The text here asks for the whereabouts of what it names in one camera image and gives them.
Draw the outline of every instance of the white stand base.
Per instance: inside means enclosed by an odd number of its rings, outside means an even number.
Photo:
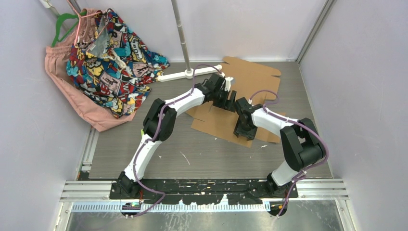
[[[218,70],[221,70],[221,68],[222,68],[221,64],[216,65],[215,67]],[[160,82],[166,82],[166,81],[180,79],[180,78],[192,79],[192,72],[193,72],[193,69],[191,71],[189,71],[189,72],[187,70],[185,70],[184,72],[178,72],[178,73],[174,73],[174,74],[170,74],[170,75],[159,76],[157,79]],[[205,75],[205,74],[210,74],[210,73],[214,73],[214,72],[217,72],[217,70],[215,70],[212,67],[205,67],[205,68],[200,68],[200,69],[195,70],[195,75],[199,76],[199,75]]]

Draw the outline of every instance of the gray floor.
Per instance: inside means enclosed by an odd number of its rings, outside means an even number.
[[[293,201],[285,215],[268,212],[72,213],[68,231],[343,231],[334,201]]]
[[[262,64],[282,72],[278,91],[280,102],[271,106],[271,110],[286,112],[291,118],[313,119],[298,64]],[[165,73],[184,70],[184,63],[173,63]],[[209,75],[198,77],[196,82],[202,82],[207,77]],[[142,122],[152,102],[156,98],[167,100],[185,93],[191,88],[191,84],[188,79],[150,84],[152,92],[137,110],[133,121],[99,134],[89,177],[117,178],[138,147]],[[177,118],[172,136],[154,153],[145,178],[265,178],[284,160],[281,144],[255,140],[252,148],[246,148],[191,129],[192,121],[193,118],[187,114]],[[331,177],[331,174],[325,164],[309,170],[307,176],[326,178]]]

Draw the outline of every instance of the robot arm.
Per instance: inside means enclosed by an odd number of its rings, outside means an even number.
[[[282,140],[285,160],[279,168],[267,177],[268,189],[271,193],[285,188],[303,168],[325,157],[326,152],[323,145],[316,137],[300,126],[288,122],[296,121],[316,132],[316,128],[310,119],[297,120],[284,117],[267,108],[265,111],[261,104],[250,105],[245,98],[238,99],[234,107],[239,115],[234,130],[235,135],[245,136],[249,140],[253,140],[257,128],[264,128],[279,136]]]
[[[142,179],[144,171],[158,146],[165,140],[167,140],[173,132],[173,127],[177,116],[186,112],[188,109],[201,105],[208,101],[213,101],[213,105],[235,112],[233,103],[235,101],[236,91],[232,91],[230,94],[230,87],[233,83],[233,78],[222,78],[213,74],[209,80],[204,83],[198,83],[194,85],[193,91],[191,89],[171,100],[163,101],[156,99],[144,122],[143,122],[143,136],[140,141],[139,147],[130,161],[129,165],[125,168],[124,174],[121,174],[119,180],[123,178],[123,183],[136,181],[133,166],[136,164],[136,174],[138,179]],[[163,118],[159,123],[159,114],[162,107],[168,105],[163,110]],[[155,139],[157,126],[160,126],[159,132]]]

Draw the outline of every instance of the fabric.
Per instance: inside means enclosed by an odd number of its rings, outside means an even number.
[[[87,9],[89,13],[96,10]],[[91,41],[95,35],[95,20],[91,17],[81,20],[79,25],[80,40]],[[63,42],[55,47],[46,48],[45,71],[53,80],[58,89],[67,98],[73,109],[85,121],[98,131],[105,131],[117,125],[131,121],[135,113],[115,119],[109,109],[95,104],[90,98],[75,88],[70,76],[66,72],[67,62],[71,56],[72,44],[75,41],[75,30]]]
[[[95,37],[72,46],[66,69],[75,86],[115,118],[134,113],[146,99],[167,58],[151,52],[112,10],[95,16]]]

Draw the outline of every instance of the cardboard sheet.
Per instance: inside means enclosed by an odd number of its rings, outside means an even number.
[[[233,77],[235,79],[231,90],[237,91],[236,99],[242,97],[249,99],[256,91],[263,89],[278,92],[279,83],[281,81],[276,77],[281,75],[278,69],[235,57],[224,57],[223,61],[227,63],[221,64],[222,71],[226,77]],[[274,100],[275,98],[276,96],[272,93],[261,92],[253,98],[252,104],[264,103],[265,100]],[[244,137],[237,138],[233,134],[238,119],[236,113],[214,107],[212,106],[212,102],[194,107],[186,113],[194,117],[193,124],[191,125],[192,129],[245,147],[251,147],[252,141],[248,141]],[[263,128],[258,129],[255,138],[265,142],[280,142],[278,136]]]
[[[245,137],[236,137],[234,135],[237,119],[238,114],[236,113],[218,107],[211,107],[206,120],[194,119],[191,128],[250,148],[252,141],[248,141]]]

